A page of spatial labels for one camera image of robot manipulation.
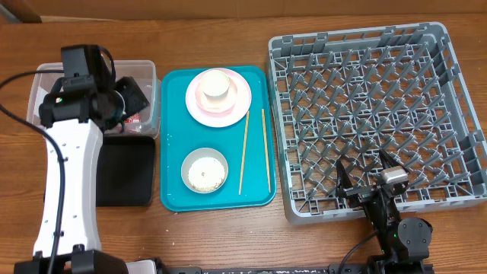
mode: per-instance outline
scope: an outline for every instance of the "white cup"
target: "white cup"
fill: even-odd
[[[200,81],[201,89],[210,101],[220,101],[227,97],[230,78],[219,70],[206,72]]]

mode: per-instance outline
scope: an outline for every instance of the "plastic container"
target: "plastic container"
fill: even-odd
[[[62,63],[42,64],[37,68],[37,70],[40,69],[62,69]],[[159,92],[161,81],[158,80],[154,63],[148,60],[115,61],[115,71],[117,80],[123,76],[132,76],[151,103],[150,107],[143,109],[138,114],[138,119],[131,123],[126,122],[125,132],[122,135],[148,135],[156,139],[161,124],[161,99]],[[56,73],[36,75],[30,90],[29,107],[27,109],[28,122],[41,127],[39,105],[43,102],[44,96],[51,91],[56,79],[62,76],[62,74]],[[105,134],[120,135],[119,131],[120,127],[117,126],[110,131],[106,131]]]
[[[336,198],[336,161],[367,186],[379,148],[411,170],[401,212],[486,200],[487,146],[442,24],[274,37],[268,83],[289,221],[364,216]]]

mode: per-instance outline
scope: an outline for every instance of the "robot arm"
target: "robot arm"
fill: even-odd
[[[376,185],[354,188],[340,161],[337,161],[337,195],[349,200],[352,208],[361,206],[377,232],[383,255],[370,256],[362,273],[425,273],[423,259],[429,257],[432,226],[420,218],[401,219],[394,196],[408,186],[409,171],[379,150],[383,170]]]
[[[111,71],[105,65],[102,51],[110,57]],[[95,208],[97,160],[103,132],[123,124],[149,102],[133,78],[116,81],[113,60],[99,46],[62,48],[62,64],[65,77],[56,81],[39,107],[41,125],[46,127],[64,157],[66,183],[59,245],[51,258],[61,175],[58,155],[50,142],[46,142],[46,197],[34,257],[30,262],[17,263],[14,272],[45,273],[49,260],[54,260],[55,273],[62,272],[68,261],[72,262],[73,271],[76,267],[76,271],[154,273],[154,261],[126,265],[101,252]]]

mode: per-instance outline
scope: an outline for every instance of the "teal tray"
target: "teal tray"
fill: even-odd
[[[227,69],[240,73],[252,90],[242,194],[238,195],[238,187],[245,117],[232,126],[220,129],[196,122],[186,108],[186,89],[191,80],[206,68],[176,70],[167,74],[161,85],[161,201],[171,211],[264,206],[274,199],[277,183],[266,76],[255,66]],[[267,184],[262,108],[266,114],[270,193]],[[213,193],[194,193],[181,179],[181,164],[184,158],[197,148],[214,148],[227,159],[228,178],[223,186]]]

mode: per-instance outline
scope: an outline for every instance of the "black mat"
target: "black mat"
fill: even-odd
[[[154,165],[153,138],[104,137],[97,166],[97,206],[148,206]]]

